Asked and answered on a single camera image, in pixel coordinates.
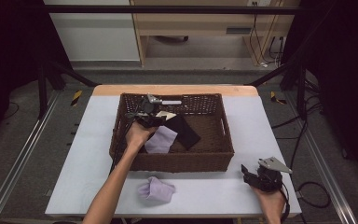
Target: black metal frame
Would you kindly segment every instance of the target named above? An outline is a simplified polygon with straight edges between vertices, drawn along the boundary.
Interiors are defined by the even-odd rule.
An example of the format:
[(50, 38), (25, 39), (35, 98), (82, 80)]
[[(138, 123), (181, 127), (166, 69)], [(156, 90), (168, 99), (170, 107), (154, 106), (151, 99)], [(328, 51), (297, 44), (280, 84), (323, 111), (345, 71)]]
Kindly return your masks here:
[[(298, 14), (315, 14), (323, 11), (324, 6), (316, 8), (305, 8), (305, 7), (211, 7), (211, 6), (74, 6), (74, 5), (47, 5), (47, 6), (22, 6), (20, 11), (27, 13), (156, 13), (156, 14), (258, 14), (258, 15), (298, 15)], [(264, 82), (270, 80), (273, 77), (280, 75), (283, 72), (287, 72), (284, 77), (281, 87), (284, 90), (291, 88), (295, 81), (298, 79), (298, 90), (297, 90), (297, 109), (300, 116), (304, 119), (306, 112), (304, 111), (304, 90), (305, 90), (305, 68), (304, 68), (304, 58), (305, 52), (311, 49), (311, 39), (316, 30), (318, 29), (320, 23), (324, 20), (325, 17), (321, 17), (319, 21), (315, 22), (315, 25), (310, 27), (309, 36), (305, 38), (301, 46), (298, 48), (297, 52), (292, 55), (289, 61), (282, 65), (281, 67), (271, 71), (267, 75), (261, 77), (260, 79), (244, 85), (259, 86)], [(44, 78), (43, 66), (51, 67), (53, 66), (56, 69), (64, 72), (65, 74), (70, 75), (71, 77), (76, 78), (77, 80), (85, 83), (88, 86), (95, 87), (99, 85), (92, 81), (87, 80), (81, 75), (77, 74), (71, 69), (67, 69), (58, 63), (46, 62), (46, 64), (41, 65), (39, 70), (39, 90), (40, 93), (40, 115), (39, 118), (43, 116), (46, 111), (46, 82), (42, 80)], [(56, 80), (53, 82), (59, 89), (63, 89), (62, 81)]]

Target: white cloth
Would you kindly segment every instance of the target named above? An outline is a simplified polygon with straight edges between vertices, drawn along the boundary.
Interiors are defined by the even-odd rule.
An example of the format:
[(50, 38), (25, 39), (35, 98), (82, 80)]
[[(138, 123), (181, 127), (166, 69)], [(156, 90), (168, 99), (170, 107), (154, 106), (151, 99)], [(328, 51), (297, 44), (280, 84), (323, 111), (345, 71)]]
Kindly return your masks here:
[(156, 117), (162, 117), (162, 116), (166, 116), (167, 117), (166, 120), (169, 120), (169, 119), (175, 117), (176, 115), (173, 113), (167, 112), (167, 111), (163, 111), (163, 110), (159, 111), (158, 114), (156, 114)]
[(168, 153), (177, 134), (165, 126), (158, 127), (154, 135), (145, 143), (146, 151), (148, 153)]

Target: metal rail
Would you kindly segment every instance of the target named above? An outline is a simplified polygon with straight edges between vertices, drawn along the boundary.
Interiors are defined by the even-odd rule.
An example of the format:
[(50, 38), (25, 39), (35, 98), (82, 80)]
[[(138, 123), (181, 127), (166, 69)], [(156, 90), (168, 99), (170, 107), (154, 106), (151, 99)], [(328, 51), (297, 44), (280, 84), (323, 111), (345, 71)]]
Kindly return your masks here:
[[(291, 94), (285, 94), (286, 99), (288, 100), (289, 105), (292, 107), (293, 112), (296, 114), (296, 104), (295, 99)], [(301, 129), (301, 121), (297, 120), (297, 125)], [(305, 140), (310, 147), (310, 156), (315, 162), (315, 166), (318, 169), (319, 175), (321, 176), (324, 186), (327, 188), (331, 196), (331, 201), (337, 210), (337, 214), (341, 219), (342, 223), (345, 224), (355, 224), (357, 223), (356, 218), (349, 206), (347, 200), (345, 199), (344, 194), (342, 193), (341, 188), (339, 187), (338, 182), (334, 178), (333, 172), (330, 167), (327, 165), (327, 162), (324, 160), (324, 156), (319, 150), (318, 145), (316, 144), (312, 134), (309, 131), (305, 131)]]
[(8, 197), (10, 196), (11, 191), (14, 189), (18, 179), (20, 178), (22, 170), (24, 169), (28, 159), (32, 154), (34, 147), (48, 122), (48, 119), (54, 109), (54, 106), (57, 103), (59, 96), (60, 96), (59, 91), (53, 92), (49, 100), (48, 111), (46, 112), (45, 116), (43, 116), (42, 119), (39, 119), (36, 122), (36, 125), (34, 126), (31, 134), (29, 135), (27, 141), (22, 147), (22, 150), (18, 158), (14, 162), (10, 172), (7, 175), (7, 178), (2, 184), (0, 188), (0, 214), (5, 207), (5, 204), (7, 202)]

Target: white table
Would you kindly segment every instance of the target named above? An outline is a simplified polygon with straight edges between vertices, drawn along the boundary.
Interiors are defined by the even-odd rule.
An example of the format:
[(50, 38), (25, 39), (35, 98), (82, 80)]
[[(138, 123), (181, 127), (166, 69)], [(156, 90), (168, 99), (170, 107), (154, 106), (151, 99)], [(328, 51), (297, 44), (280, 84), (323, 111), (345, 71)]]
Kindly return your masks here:
[[(258, 159), (274, 156), (283, 162), (264, 107), (255, 89), (233, 86), (101, 86), (89, 99), (75, 140), (62, 167), (46, 214), (53, 217), (84, 216), (95, 194), (109, 175), (112, 130), (118, 92), (167, 94), (222, 92), (228, 126), (235, 150), (226, 172), (162, 173), (130, 172), (115, 217), (260, 217), (259, 203), (242, 180), (241, 164), (256, 173)], [(170, 203), (140, 198), (137, 189), (156, 176), (175, 185)], [(301, 213), (288, 174), (290, 216)]]

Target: wicker basket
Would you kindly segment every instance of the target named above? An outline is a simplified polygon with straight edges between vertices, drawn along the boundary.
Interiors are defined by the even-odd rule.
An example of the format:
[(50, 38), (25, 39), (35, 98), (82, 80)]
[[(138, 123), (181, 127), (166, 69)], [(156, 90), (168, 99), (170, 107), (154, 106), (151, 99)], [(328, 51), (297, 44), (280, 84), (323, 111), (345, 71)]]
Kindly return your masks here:
[[(120, 136), (144, 94), (123, 93), (117, 110), (117, 119), (109, 154), (113, 158)], [(181, 114), (188, 125), (200, 136), (199, 142), (186, 150), (174, 141), (166, 154), (148, 154), (141, 149), (132, 163), (132, 171), (213, 172), (226, 171), (234, 149), (221, 94), (155, 95), (162, 100), (180, 100), (181, 105), (161, 105), (160, 110)], [(118, 150), (121, 158), (126, 144)]]

